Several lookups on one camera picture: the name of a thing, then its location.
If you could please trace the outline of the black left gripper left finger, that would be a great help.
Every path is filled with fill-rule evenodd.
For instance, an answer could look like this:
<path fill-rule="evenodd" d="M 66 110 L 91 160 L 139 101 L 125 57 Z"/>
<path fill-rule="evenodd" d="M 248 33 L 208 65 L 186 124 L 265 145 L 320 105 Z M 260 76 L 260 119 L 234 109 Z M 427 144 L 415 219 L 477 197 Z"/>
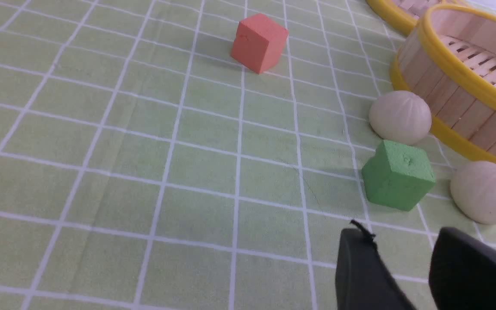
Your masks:
<path fill-rule="evenodd" d="M 339 310 L 414 310 L 378 253 L 375 235 L 360 222 L 343 228 L 336 266 Z"/>

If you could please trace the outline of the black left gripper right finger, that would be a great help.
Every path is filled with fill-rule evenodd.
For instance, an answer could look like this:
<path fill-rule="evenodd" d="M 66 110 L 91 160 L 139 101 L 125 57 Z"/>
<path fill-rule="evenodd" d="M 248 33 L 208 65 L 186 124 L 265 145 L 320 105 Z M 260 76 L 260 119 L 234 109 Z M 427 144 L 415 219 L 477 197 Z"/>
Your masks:
<path fill-rule="evenodd" d="M 429 287 L 439 310 L 496 310 L 496 250 L 455 227 L 441 228 Z"/>

